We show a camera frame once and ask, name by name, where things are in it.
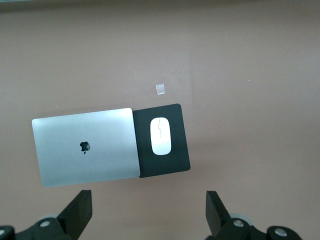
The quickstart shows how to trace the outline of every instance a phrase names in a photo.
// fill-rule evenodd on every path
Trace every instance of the apple logo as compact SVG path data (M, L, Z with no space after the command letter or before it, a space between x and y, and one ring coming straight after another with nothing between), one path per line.
M80 147L82 148L81 152L84 152L83 154L86 154L86 151L90 150L90 144L87 141L81 142Z

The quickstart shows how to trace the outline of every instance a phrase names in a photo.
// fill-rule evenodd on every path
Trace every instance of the mouse pad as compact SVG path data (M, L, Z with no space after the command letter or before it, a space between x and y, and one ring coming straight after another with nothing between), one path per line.
M153 152L150 125L153 119L169 122L171 151L165 155ZM190 160L184 120L180 104L133 111L136 144L140 164L140 178L188 171Z

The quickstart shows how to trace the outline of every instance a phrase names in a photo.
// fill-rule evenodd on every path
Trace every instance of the black clamp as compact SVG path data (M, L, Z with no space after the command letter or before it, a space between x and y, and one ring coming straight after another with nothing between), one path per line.
M266 233L240 218L231 218L216 191L206 192L205 216L211 236L206 240L302 240L293 230L271 226Z
M91 191L82 190L57 218L42 219L19 233L12 226L0 226L0 240L77 240L91 217Z

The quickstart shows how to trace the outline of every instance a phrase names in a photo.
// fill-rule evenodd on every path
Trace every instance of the laptop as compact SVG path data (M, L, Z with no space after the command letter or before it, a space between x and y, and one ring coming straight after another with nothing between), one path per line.
M131 108L37 118L32 128L45 187L140 176Z

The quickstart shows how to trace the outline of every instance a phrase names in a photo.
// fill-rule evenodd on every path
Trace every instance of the small transparent square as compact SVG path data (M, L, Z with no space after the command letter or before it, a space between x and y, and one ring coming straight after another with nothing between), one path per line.
M165 84L164 83L156 84L155 88L156 88L156 93L158 95L166 93Z

